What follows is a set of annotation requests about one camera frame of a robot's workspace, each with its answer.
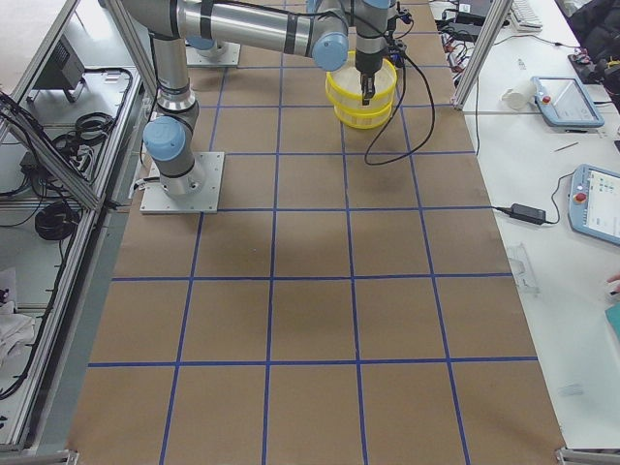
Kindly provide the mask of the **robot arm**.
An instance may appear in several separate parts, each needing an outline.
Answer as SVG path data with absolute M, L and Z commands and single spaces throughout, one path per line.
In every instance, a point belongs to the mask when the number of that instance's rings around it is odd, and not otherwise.
M 387 26 L 381 30 L 377 25 L 361 15 L 358 9 L 362 2 L 340 1 L 336 7 L 328 7 L 325 1 L 308 1 L 306 12 L 296 17 L 297 20 L 341 18 L 348 28 L 355 28 L 356 68 L 368 74 L 379 59 L 386 59 L 396 68 L 405 66 L 406 46 L 403 37 L 395 33 L 396 24 L 402 21 L 408 26 L 414 25 L 411 13 L 403 9 L 397 1 L 391 1 L 387 8 Z M 188 65 L 191 67 L 216 68 L 236 67 L 239 63 L 241 44 L 189 36 L 185 39 Z M 341 59 L 349 50 L 348 35 L 335 33 L 323 34 L 311 47 L 308 56 L 316 66 L 325 71 L 340 69 Z
M 190 87 L 185 44 L 204 39 L 311 58 L 326 72 L 348 59 L 351 28 L 361 99 L 375 95 L 375 75 L 387 53 L 395 8 L 390 1 L 309 1 L 305 13 L 241 1 L 125 1 L 123 7 L 151 39 L 158 117 L 142 140 L 155 163 L 164 192 L 185 197 L 199 192 L 206 172 L 191 150 L 199 105 Z

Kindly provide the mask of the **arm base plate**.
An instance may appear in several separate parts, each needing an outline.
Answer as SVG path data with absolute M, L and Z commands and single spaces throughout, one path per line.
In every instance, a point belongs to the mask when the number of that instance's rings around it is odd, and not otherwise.
M 215 43 L 209 49 L 198 49 L 186 44 L 187 64 L 190 68 L 234 68 L 238 66 L 241 45 Z
M 224 170 L 223 152 L 194 152 L 193 169 L 182 177 L 162 177 L 154 162 L 144 185 L 140 211 L 145 214 L 216 213 Z

